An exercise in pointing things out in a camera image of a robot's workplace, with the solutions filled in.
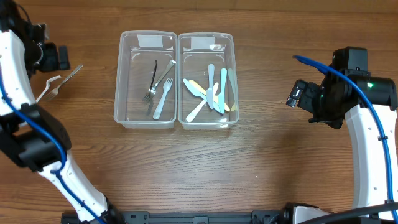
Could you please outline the metal fork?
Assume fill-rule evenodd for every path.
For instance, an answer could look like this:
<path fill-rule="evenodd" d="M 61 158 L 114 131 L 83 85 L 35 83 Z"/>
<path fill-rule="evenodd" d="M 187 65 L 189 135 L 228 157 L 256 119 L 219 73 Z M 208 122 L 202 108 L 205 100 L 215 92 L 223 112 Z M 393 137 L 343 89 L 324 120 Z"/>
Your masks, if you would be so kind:
<path fill-rule="evenodd" d="M 64 86 L 66 84 L 67 81 L 69 81 L 69 79 L 71 79 L 72 76 L 74 76 L 76 73 L 78 73 L 81 69 L 83 68 L 83 65 L 80 64 L 79 66 L 77 66 L 76 69 L 74 69 L 74 71 L 71 72 L 71 74 L 69 74 L 56 88 L 54 88 L 53 90 L 51 90 L 45 97 L 45 100 L 51 100 L 53 98 L 55 98 L 59 92 L 62 86 Z"/>
<path fill-rule="evenodd" d="M 175 60 L 171 60 L 169 64 L 167 65 L 165 71 L 161 74 L 161 76 L 157 79 L 157 81 L 151 85 L 151 87 L 148 89 L 147 93 L 145 94 L 143 101 L 148 103 L 150 102 L 151 99 L 156 94 L 156 89 L 159 83 L 165 78 L 165 76 L 168 74 L 168 72 L 172 69 L 172 67 L 176 64 Z"/>

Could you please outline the pale green plastic knife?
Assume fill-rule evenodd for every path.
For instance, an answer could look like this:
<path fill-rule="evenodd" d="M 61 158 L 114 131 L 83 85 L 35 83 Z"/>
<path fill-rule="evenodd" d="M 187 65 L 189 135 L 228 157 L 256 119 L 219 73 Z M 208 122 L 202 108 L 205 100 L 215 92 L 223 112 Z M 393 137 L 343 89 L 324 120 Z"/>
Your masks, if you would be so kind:
<path fill-rule="evenodd" d="M 236 75 L 232 68 L 228 69 L 228 78 L 231 84 L 231 91 L 233 96 L 233 104 L 231 106 L 231 111 L 236 111 Z"/>

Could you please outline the black plastic utensil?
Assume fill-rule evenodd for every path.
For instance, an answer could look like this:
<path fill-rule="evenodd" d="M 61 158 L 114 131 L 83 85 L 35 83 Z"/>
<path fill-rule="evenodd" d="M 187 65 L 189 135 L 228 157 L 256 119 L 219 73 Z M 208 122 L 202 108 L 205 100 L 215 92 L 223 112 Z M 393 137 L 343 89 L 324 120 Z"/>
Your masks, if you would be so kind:
<path fill-rule="evenodd" d="M 152 76 L 152 81 L 151 81 L 151 84 L 150 84 L 149 92 L 151 91 L 151 89 L 153 87 L 156 71 L 157 71 L 157 60 L 155 60 L 155 66 L 154 66 L 154 71 L 153 71 L 153 76 Z M 152 111 L 152 107 L 153 107 L 152 96 L 150 94 L 151 93 L 149 93 L 149 101 L 148 101 L 149 102 L 149 106 L 148 106 L 147 113 L 146 113 L 147 116 L 150 115 L 150 113 Z"/>

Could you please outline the teal plastic knife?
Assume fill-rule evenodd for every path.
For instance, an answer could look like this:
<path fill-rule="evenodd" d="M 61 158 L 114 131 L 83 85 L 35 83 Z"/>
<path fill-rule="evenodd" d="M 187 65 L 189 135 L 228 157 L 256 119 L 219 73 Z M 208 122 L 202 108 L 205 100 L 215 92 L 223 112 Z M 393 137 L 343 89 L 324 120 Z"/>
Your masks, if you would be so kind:
<path fill-rule="evenodd" d="M 218 94 L 218 106 L 220 109 L 220 113 L 224 114 L 225 113 L 225 107 L 224 107 L 224 94 L 225 94 L 225 88 L 226 88 L 226 78 L 227 78 L 228 71 L 226 68 L 222 68 L 220 71 L 220 82 L 221 82 L 221 90 L 220 93 Z"/>

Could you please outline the yellow plastic knife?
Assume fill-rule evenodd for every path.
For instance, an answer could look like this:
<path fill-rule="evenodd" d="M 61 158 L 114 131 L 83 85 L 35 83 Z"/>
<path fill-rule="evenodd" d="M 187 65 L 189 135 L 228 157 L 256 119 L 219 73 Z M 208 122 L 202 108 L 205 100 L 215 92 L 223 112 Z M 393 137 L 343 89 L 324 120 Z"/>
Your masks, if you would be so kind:
<path fill-rule="evenodd" d="M 202 93 L 203 95 L 206 96 L 206 90 L 203 89 L 196 81 L 194 81 L 194 80 L 189 80 L 189 82 L 190 82 L 200 93 Z M 216 82 L 216 83 L 214 84 L 214 86 L 213 86 L 213 89 L 216 91 L 216 90 L 218 89 L 218 86 L 219 86 L 219 84 Z M 214 107 L 215 110 L 217 110 L 218 112 L 220 112 L 220 108 L 219 108 L 219 105 L 218 105 L 218 97 L 217 97 L 215 94 L 213 94 L 213 107 Z M 227 111 L 227 112 L 230 111 L 230 108 L 229 108 L 229 106 L 228 106 L 226 103 L 224 103 L 224 110 Z"/>

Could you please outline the light blue plastic knife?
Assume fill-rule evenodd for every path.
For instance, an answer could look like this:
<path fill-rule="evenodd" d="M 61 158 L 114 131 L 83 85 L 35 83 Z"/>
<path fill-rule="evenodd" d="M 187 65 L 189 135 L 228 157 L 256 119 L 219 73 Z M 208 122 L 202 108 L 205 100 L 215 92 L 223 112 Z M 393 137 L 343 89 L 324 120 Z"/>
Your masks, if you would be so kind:
<path fill-rule="evenodd" d="M 208 65 L 208 89 L 206 90 L 207 103 L 210 109 L 213 109 L 213 78 L 214 78 L 215 66 L 213 64 Z"/>

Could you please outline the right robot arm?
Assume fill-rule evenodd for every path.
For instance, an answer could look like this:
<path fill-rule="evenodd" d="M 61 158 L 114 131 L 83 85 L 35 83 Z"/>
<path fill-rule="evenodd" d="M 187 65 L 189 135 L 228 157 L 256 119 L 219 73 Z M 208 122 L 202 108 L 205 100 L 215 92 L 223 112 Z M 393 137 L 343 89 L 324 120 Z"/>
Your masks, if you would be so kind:
<path fill-rule="evenodd" d="M 390 78 L 368 70 L 368 51 L 345 47 L 333 52 L 330 65 L 308 57 L 295 59 L 324 75 L 321 84 L 297 80 L 287 105 L 312 114 L 309 123 L 333 129 L 347 125 L 354 165 L 354 200 L 350 210 L 326 212 L 288 203 L 279 223 L 397 223 L 397 88 Z"/>

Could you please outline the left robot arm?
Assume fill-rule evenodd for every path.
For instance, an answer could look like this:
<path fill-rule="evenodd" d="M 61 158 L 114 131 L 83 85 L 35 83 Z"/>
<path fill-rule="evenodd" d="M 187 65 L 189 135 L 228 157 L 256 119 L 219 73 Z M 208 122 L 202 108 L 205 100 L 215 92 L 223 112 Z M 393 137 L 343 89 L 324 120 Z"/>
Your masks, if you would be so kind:
<path fill-rule="evenodd" d="M 31 23 L 20 4 L 1 0 L 1 151 L 51 182 L 73 206 L 79 223 L 125 223 L 79 168 L 62 123 L 32 92 L 30 78 L 36 71 L 70 69 L 67 48 L 47 39 L 45 24 Z"/>

